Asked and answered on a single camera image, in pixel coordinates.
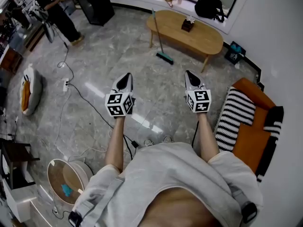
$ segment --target striped cushion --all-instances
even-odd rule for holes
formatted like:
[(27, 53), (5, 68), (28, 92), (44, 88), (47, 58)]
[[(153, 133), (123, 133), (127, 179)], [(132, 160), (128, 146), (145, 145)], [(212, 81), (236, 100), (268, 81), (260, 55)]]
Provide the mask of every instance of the striped cushion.
[(256, 106), (242, 92), (231, 87), (216, 127), (215, 138), (220, 152), (232, 151), (238, 137), (240, 123), (252, 125)]

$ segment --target broom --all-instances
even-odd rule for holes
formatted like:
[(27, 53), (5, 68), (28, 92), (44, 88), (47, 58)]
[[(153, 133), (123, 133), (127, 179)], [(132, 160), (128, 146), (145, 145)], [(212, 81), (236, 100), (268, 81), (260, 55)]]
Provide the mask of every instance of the broom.
[(162, 58), (163, 60), (167, 61), (169, 64), (174, 64), (174, 61), (167, 55), (164, 53), (163, 51), (163, 47), (162, 47), (162, 42), (161, 42), (161, 39), (160, 39), (160, 33), (159, 33), (159, 30), (158, 30), (158, 25), (157, 25), (157, 21), (156, 21), (156, 14), (155, 14), (155, 11), (153, 9), (152, 10), (152, 16), (155, 20), (155, 24), (156, 24), (156, 29), (157, 29), (157, 32), (158, 32), (158, 36), (159, 36), (159, 42), (160, 42), (160, 46), (161, 46), (161, 52), (157, 52), (156, 56)]

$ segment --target fiducial marker cube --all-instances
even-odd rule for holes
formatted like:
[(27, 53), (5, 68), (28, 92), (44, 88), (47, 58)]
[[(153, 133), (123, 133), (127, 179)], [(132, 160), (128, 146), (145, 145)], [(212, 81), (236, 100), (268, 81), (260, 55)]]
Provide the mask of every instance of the fiducial marker cube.
[(210, 90), (185, 91), (186, 102), (194, 113), (205, 113), (209, 111), (212, 102)]
[(126, 116), (133, 106), (133, 93), (116, 93), (106, 94), (105, 107), (110, 116)]

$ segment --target wooden coffee table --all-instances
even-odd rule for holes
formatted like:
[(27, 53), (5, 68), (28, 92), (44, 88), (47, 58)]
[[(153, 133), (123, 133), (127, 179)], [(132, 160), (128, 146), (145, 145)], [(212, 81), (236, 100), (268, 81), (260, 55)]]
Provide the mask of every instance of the wooden coffee table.
[[(214, 28), (195, 21), (190, 32), (181, 29), (186, 16), (170, 11), (156, 12), (156, 19), (161, 38), (178, 43), (198, 54), (205, 56), (202, 71), (211, 55), (219, 53), (223, 47), (223, 38)], [(156, 25), (152, 15), (147, 20), (147, 26), (151, 30), (150, 48), (152, 47), (153, 34), (157, 34)]]

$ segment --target black backpack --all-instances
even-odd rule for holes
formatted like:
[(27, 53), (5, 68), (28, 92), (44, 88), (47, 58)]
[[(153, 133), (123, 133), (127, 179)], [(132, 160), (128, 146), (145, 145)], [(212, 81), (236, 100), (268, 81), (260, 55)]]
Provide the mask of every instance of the black backpack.
[(224, 22), (224, 13), (220, 0), (198, 0), (195, 5), (195, 11), (200, 17), (206, 17), (213, 20), (216, 18), (219, 22)]

